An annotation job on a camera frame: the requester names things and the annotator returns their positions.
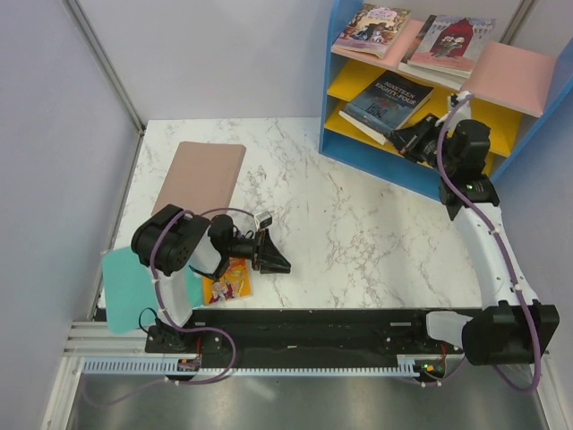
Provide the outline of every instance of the small book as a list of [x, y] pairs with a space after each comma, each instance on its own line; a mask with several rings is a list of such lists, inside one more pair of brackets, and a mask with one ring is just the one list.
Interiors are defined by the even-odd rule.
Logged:
[[436, 82], [444, 87], [451, 88], [452, 90], [461, 90], [462, 85], [466, 82], [466, 78], [461, 76], [456, 76], [454, 74], [448, 74], [443, 72], [438, 72], [437, 70], [426, 69], [416, 65], [410, 65], [408, 61], [412, 58], [414, 52], [420, 47], [422, 39], [428, 33], [428, 30], [432, 26], [433, 22], [436, 20], [436, 15], [430, 15], [427, 21], [424, 23], [422, 29], [415, 37], [414, 41], [406, 51], [406, 54], [402, 58], [400, 64], [398, 65], [398, 70], [400, 72], [407, 73], [416, 78], [424, 79], [430, 82]]
[[250, 296], [251, 293], [249, 268], [244, 259], [231, 258], [227, 271], [218, 281], [203, 278], [205, 305]]
[[363, 4], [334, 44], [382, 58], [409, 18], [408, 9]]
[[387, 71], [346, 103], [339, 114], [376, 142], [384, 144], [384, 134], [404, 125], [428, 101], [432, 91], [433, 87]]
[[493, 27], [494, 19], [438, 15], [408, 64], [469, 78]]

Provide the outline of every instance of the white wall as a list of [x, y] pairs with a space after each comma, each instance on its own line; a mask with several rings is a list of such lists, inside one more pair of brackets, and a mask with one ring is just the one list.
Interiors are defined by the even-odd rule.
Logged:
[[[390, 0], [493, 16], [519, 0]], [[80, 0], [141, 117], [320, 116], [332, 0]]]
[[538, 0], [513, 44], [547, 56], [558, 56], [573, 38], [571, 15], [571, 0]]
[[573, 91], [498, 180], [504, 225], [527, 280], [560, 313], [549, 350], [573, 400]]
[[30, 430], [137, 141], [61, 0], [4, 0], [0, 58], [0, 426]]

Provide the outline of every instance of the brown board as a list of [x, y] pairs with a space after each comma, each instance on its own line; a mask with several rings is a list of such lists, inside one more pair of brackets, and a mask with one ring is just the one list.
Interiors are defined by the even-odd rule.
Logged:
[[227, 207], [245, 152], [237, 144], [179, 143], [152, 215], [169, 203], [195, 213]]

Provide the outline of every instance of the red wire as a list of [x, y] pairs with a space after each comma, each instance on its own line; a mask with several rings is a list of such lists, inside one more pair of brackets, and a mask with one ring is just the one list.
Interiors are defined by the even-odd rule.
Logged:
[[448, 347], [444, 343], [441, 344], [441, 359], [440, 364], [446, 361], [446, 355], [448, 354]]

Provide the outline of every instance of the white marble surface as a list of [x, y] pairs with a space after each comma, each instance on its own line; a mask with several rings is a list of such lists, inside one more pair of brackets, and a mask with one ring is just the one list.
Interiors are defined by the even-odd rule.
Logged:
[[252, 297], [218, 306], [480, 306], [444, 208], [321, 156], [319, 128], [318, 118], [150, 121], [115, 247], [129, 245], [149, 217], [179, 142], [241, 143], [247, 152], [231, 204], [274, 211], [271, 237], [293, 269], [252, 273]]

